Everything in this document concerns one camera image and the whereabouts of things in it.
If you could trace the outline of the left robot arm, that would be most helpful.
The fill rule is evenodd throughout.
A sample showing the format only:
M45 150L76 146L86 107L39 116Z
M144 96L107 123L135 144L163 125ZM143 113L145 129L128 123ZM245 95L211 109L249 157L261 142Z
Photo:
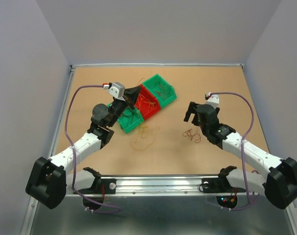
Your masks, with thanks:
M66 195L82 189L90 193L100 189L101 175L90 167L77 171L77 164L110 142L114 135L111 127L126 108L135 108L142 89L141 86L126 88L119 82L104 83L100 88L113 97L112 103L95 105L90 127L79 140L73 142L65 133L70 146L47 159L38 158L33 165L25 191L49 209L56 208Z

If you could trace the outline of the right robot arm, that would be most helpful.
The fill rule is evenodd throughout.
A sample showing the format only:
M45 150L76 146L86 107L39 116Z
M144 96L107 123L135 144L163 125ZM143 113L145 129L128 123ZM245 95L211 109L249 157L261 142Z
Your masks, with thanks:
M297 162L282 159L244 141L232 127L220 123L218 107L209 103L190 102L184 121L194 115L192 124L199 126L207 140L253 167L255 173L243 173L235 166L220 170L217 178L205 179L204 193L230 192L233 188L248 189L249 193L265 196L278 209L285 209L297 198Z

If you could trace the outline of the red plastic bin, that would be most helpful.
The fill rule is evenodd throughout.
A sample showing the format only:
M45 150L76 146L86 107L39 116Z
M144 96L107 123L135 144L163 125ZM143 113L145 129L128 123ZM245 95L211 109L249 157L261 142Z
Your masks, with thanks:
M142 84L141 92L136 102L136 108L142 114L144 121L150 119L161 110L157 98Z

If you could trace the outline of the near green plastic bin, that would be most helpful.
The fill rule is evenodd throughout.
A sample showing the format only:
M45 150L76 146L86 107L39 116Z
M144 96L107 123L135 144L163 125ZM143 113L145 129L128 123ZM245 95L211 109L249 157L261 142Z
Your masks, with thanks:
M130 133L144 122L142 114L135 108L126 108L118 118L118 123L125 133Z

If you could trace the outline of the green plastic bin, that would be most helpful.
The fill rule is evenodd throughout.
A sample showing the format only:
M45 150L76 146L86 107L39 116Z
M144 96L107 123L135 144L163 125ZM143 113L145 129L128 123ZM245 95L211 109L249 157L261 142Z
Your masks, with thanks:
M125 133L130 133L144 122L142 114L135 108L126 108L118 118L118 123Z
M161 109L166 108L177 99L174 87L158 74L142 84L157 98Z

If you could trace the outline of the far green plastic bin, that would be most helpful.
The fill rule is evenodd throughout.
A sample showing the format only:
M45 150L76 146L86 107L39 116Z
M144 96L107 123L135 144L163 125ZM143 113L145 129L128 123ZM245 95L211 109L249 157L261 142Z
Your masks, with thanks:
M177 99L174 87L158 74L142 84L157 98L161 109L166 108Z

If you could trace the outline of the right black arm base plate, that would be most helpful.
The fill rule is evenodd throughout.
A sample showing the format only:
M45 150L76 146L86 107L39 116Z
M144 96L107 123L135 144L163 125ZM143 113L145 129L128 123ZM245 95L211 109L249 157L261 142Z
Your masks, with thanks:
M203 178L200 190L204 193L232 193L235 189L226 178Z

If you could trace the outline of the aluminium front rail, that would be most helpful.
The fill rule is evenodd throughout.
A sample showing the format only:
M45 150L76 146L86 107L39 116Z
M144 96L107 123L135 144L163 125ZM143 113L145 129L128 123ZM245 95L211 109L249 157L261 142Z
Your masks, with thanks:
M245 192L245 181L242 171L233 170L227 176L218 175L155 175L155 176L100 176L100 178L115 178L116 193L114 196L180 196L183 194L204 194L200 190L203 178L226 178L237 192ZM75 186L90 187L95 177L91 173L79 172ZM257 173L247 173L249 192L265 196L263 184L266 180Z

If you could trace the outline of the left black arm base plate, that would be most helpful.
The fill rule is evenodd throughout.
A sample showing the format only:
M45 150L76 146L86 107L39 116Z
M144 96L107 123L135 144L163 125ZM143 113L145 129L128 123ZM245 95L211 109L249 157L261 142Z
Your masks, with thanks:
M90 187L75 186L75 189L82 194L115 194L116 182L115 178L99 178Z

